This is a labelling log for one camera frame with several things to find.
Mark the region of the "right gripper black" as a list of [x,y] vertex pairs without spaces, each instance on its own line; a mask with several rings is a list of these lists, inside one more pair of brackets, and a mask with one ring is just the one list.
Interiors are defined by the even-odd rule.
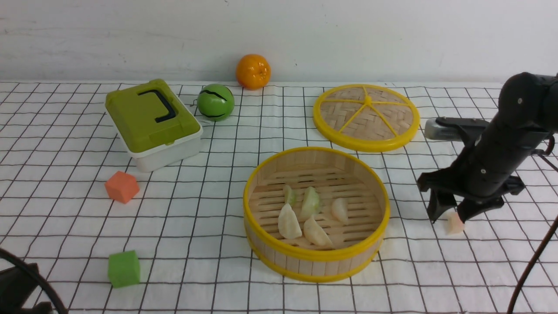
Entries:
[[418,188],[430,190],[427,206],[430,222],[435,223],[443,213],[457,206],[454,195],[465,198],[456,207],[464,223],[481,213],[502,208],[501,195],[518,194],[524,188],[519,179],[512,178],[512,173],[550,135],[540,128],[513,129],[489,124],[477,140],[465,144],[449,167],[420,175]]

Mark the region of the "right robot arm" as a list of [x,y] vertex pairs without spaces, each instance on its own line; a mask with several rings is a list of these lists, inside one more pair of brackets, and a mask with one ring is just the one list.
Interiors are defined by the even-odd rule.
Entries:
[[431,140],[462,141],[449,167],[423,173],[420,191],[431,191],[427,215],[435,222],[456,208],[466,222],[504,205],[504,195],[518,195],[525,185],[514,171],[533,154],[549,155],[557,133],[557,77],[520,73],[500,90],[491,121],[438,117],[425,125]]

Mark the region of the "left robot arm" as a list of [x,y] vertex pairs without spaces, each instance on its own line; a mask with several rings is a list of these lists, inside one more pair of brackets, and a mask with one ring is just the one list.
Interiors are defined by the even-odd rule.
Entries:
[[32,308],[24,308],[27,299],[38,283],[18,267],[0,272],[0,312],[2,314],[51,314],[49,301],[40,302]]

